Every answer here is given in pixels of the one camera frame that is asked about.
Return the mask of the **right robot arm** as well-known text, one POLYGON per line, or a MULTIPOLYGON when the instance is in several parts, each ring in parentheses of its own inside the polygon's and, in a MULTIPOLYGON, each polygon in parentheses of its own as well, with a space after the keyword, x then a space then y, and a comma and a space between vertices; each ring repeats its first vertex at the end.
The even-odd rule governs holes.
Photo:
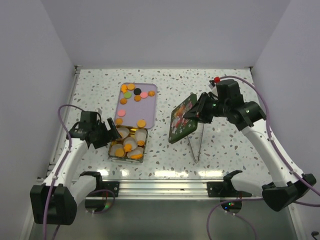
POLYGON ((283 161, 286 153, 275 147, 276 139, 268 135, 266 114, 256 102, 244 101, 240 93, 215 97, 211 92, 204 92, 183 117, 203 124, 210 124, 214 117, 226 118, 251 142, 266 165, 272 178, 266 184, 236 179, 240 170, 225 175, 221 191, 227 196, 250 193, 262 197, 272 210, 279 212, 303 197, 317 182, 311 173, 303 173, 292 160, 283 161))

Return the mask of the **metal tongs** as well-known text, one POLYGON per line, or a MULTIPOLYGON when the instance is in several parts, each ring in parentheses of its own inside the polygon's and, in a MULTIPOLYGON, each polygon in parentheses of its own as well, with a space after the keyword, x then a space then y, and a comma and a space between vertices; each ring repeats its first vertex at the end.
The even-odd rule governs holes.
POLYGON ((190 151, 195 164, 200 161, 204 129, 205 125, 203 123, 199 123, 197 125, 197 129, 187 136, 190 151))

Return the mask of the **orange fish cookie bottom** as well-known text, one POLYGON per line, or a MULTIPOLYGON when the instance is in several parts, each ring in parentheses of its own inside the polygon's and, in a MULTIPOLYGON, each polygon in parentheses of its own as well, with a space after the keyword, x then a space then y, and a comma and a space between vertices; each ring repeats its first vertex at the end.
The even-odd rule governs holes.
POLYGON ((124 149, 124 151, 125 151, 126 153, 131 152, 131 151, 132 151, 132 148, 133 148, 132 145, 129 144, 129 143, 125 144, 124 147, 123 147, 123 149, 124 149))

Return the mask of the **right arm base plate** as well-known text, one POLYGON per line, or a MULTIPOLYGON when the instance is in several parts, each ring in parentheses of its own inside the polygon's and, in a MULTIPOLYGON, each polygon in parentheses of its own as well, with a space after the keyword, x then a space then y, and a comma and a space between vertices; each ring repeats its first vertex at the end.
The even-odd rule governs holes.
POLYGON ((251 197, 252 194, 235 190, 231 183, 225 181, 209 181, 206 183, 209 198, 240 198, 251 197))

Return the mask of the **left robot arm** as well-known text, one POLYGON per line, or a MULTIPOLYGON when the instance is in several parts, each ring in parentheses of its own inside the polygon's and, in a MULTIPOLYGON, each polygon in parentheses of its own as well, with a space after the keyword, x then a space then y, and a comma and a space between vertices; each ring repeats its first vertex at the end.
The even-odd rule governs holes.
POLYGON ((73 182, 73 177, 90 146, 99 149, 119 138, 111 118, 102 121, 98 112, 81 112, 80 120, 67 131, 64 149, 53 170, 42 184, 30 190, 35 223, 69 226, 88 195, 96 197, 106 191, 98 171, 82 172, 77 182, 73 182))

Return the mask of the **gold cookie tin box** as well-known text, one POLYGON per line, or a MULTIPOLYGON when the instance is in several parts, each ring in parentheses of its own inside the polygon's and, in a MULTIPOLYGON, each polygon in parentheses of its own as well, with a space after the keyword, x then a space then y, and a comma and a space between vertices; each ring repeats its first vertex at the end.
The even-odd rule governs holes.
POLYGON ((117 125, 116 129, 120 138, 111 142, 108 150, 109 158, 130 163, 143 163, 148 130, 124 125, 117 125))

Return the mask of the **gold tin lid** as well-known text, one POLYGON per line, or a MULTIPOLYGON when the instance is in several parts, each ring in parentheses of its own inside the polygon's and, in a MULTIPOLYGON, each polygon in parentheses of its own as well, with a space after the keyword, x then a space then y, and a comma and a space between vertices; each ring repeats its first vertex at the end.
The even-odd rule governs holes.
POLYGON ((195 120, 184 117, 185 113, 191 110, 196 102, 197 95, 192 93, 172 110, 168 135, 168 142, 170 144, 180 141, 197 130, 198 123, 195 120))

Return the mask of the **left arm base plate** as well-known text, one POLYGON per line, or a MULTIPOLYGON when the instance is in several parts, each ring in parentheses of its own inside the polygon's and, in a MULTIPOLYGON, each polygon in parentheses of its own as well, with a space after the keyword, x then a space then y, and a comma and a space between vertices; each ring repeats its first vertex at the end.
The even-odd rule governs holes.
POLYGON ((120 190, 120 182, 119 181, 103 181, 102 188, 104 190, 107 190, 107 192, 102 193, 103 196, 105 196, 106 198, 112 198, 113 196, 117 198, 120 190))

